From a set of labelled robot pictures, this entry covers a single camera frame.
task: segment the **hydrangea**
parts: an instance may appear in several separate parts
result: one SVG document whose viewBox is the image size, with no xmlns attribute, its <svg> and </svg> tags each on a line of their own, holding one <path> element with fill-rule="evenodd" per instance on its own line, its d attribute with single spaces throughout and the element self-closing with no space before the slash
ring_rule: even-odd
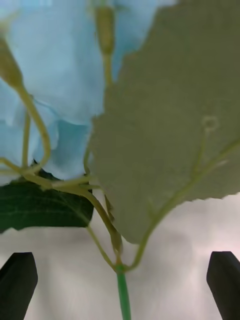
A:
<svg viewBox="0 0 240 320">
<path fill-rule="evenodd" d="M 51 156 L 44 169 L 59 179 L 84 173 L 83 157 L 91 119 L 104 111 L 103 57 L 96 36 L 94 10 L 102 4 L 115 12 L 112 76 L 116 80 L 125 54 L 138 50 L 158 7 L 174 0 L 0 0 L 0 23 L 15 15 L 7 43 L 25 87 L 47 128 Z M 21 166 L 25 109 L 0 79 L 0 157 Z M 39 131 L 30 125 L 28 164 L 43 157 Z M 12 176 L 0 177 L 2 184 Z"/>
</svg>

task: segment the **green leaf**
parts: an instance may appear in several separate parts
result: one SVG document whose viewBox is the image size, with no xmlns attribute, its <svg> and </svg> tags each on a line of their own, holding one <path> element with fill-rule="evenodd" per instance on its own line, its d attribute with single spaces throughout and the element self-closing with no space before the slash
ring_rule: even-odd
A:
<svg viewBox="0 0 240 320">
<path fill-rule="evenodd" d="M 129 242 L 184 201 L 240 191 L 239 39 L 239 1 L 181 1 L 106 91 L 92 169 Z"/>
<path fill-rule="evenodd" d="M 27 227 L 82 227 L 93 215 L 84 197 L 56 190 L 43 191 L 20 179 L 0 187 L 0 229 Z"/>
</svg>

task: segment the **green plastic stem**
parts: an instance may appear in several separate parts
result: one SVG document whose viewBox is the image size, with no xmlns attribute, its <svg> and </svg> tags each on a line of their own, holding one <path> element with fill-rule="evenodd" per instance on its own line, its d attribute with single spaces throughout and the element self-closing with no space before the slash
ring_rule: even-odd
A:
<svg viewBox="0 0 240 320">
<path fill-rule="evenodd" d="M 124 271 L 124 266 L 119 264 L 116 266 L 116 276 L 117 276 L 117 286 L 118 294 L 121 306 L 121 314 L 123 320 L 131 320 L 131 308 L 129 301 L 129 292 L 126 282 L 126 277 Z"/>
</svg>

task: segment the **pale green leaf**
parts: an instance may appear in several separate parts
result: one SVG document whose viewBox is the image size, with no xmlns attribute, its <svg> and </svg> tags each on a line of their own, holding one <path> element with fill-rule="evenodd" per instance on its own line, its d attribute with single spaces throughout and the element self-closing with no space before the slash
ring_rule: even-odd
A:
<svg viewBox="0 0 240 320">
<path fill-rule="evenodd" d="M 159 11 L 143 48 L 125 59 L 90 147 L 128 241 L 177 204 L 240 191 L 239 61 L 236 0 Z"/>
</svg>

